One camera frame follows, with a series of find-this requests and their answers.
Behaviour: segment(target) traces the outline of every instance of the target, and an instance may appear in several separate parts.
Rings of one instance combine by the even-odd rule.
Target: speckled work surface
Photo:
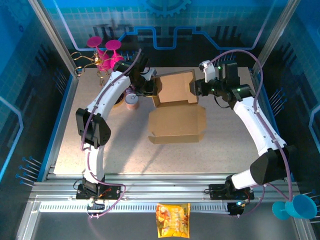
[[[157,68],[158,74],[190,67]],[[204,78],[199,68],[196,79]],[[241,84],[252,87],[248,68],[240,67]],[[55,174],[80,174],[85,154],[80,151],[76,110],[85,108],[100,92],[97,70],[86,69],[79,79],[71,112],[55,164]],[[222,106],[226,103],[218,98]],[[125,104],[111,110],[107,121],[111,138],[104,148],[105,173],[237,173],[248,169],[258,152],[245,125],[234,111],[222,109],[213,96],[200,97],[206,108],[207,128],[199,143],[152,144],[148,136],[148,115],[155,109],[151,98],[139,97],[140,107],[129,111]]]

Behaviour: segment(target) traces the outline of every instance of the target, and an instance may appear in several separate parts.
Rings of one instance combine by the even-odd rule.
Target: cardboard box
[[[193,69],[156,76],[156,109],[149,114],[148,129],[153,144],[198,143],[207,126],[206,109],[198,105]]]

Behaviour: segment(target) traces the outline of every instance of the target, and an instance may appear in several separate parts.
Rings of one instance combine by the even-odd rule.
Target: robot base
[[[84,184],[79,184],[76,192],[77,200],[88,200],[95,198],[97,200],[118,200],[121,194],[120,186],[108,186],[97,184],[97,191],[93,192],[85,187]]]
[[[236,191],[228,191],[225,184],[210,184],[208,193],[211,200],[253,200],[255,195],[250,191],[250,187],[246,187]]]

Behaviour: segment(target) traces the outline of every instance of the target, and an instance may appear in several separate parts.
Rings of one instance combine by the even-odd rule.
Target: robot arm
[[[205,79],[198,80],[199,94],[207,96],[222,97],[230,108],[240,117],[248,132],[250,133],[257,148],[259,158],[253,162],[248,170],[231,175],[225,182],[225,188],[232,197],[232,192],[248,187],[263,185],[287,176],[283,158],[268,134],[265,125],[260,121],[254,110],[255,93],[249,85],[240,84],[238,77],[238,66],[234,61],[221,62],[218,65],[218,76],[212,64],[204,61],[199,65],[200,70],[205,73]],[[277,135],[266,116],[257,103],[257,110],[268,128],[277,136],[276,141],[284,150],[289,159],[296,149],[287,146],[286,142]]]
[[[138,59],[132,69],[120,77],[133,64],[135,58]],[[104,189],[97,180],[103,181],[105,176],[103,168],[104,148],[111,136],[111,130],[106,120],[118,98],[130,86],[134,88],[137,95],[152,96],[157,92],[154,79],[152,79],[157,74],[156,70],[149,68],[145,71],[148,59],[143,54],[139,56],[136,54],[132,59],[117,62],[109,80],[95,100],[86,109],[79,108],[76,111],[78,134],[81,138],[84,136],[86,123],[94,111],[84,137],[83,146],[86,149],[86,164],[81,192],[89,192],[88,195],[99,196]]]

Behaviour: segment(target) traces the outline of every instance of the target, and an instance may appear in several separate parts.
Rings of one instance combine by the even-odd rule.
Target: snack bag
[[[189,216],[190,203],[160,204],[155,210],[158,238],[182,237],[190,238]]]

